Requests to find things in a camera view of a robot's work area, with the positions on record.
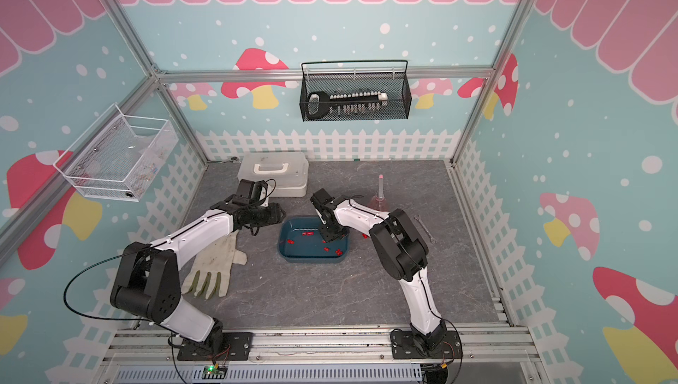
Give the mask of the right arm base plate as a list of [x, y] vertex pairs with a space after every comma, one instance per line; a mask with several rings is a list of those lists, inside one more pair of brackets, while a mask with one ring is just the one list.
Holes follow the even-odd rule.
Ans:
[[459, 333], [455, 330], [436, 329], [423, 335], [415, 329], [390, 331], [390, 344], [394, 359], [445, 359], [464, 357]]

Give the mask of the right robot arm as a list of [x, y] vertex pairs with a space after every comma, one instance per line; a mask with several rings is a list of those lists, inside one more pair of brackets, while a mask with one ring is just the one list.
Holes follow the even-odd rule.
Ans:
[[325, 241], [342, 239], [350, 230], [370, 237], [383, 269], [403, 290], [413, 338], [425, 350], [437, 348], [448, 329], [428, 281], [428, 246], [411, 218], [402, 209], [371, 209], [349, 197], [335, 198], [324, 189], [315, 192], [311, 202]]

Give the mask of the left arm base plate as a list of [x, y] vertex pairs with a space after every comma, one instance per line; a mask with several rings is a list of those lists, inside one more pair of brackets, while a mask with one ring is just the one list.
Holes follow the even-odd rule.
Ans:
[[250, 332], [222, 332], [221, 336], [210, 337], [203, 343], [185, 339], [177, 358], [179, 361], [245, 361], [253, 338]]

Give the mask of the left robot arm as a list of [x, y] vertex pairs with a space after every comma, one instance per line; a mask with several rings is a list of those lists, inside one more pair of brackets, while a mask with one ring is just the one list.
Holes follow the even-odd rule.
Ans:
[[267, 207], [217, 207], [173, 234], [150, 244], [132, 243], [120, 260], [111, 304], [192, 340], [209, 340], [217, 320], [191, 305], [181, 294], [180, 269], [217, 239], [245, 227], [282, 223], [277, 203]]

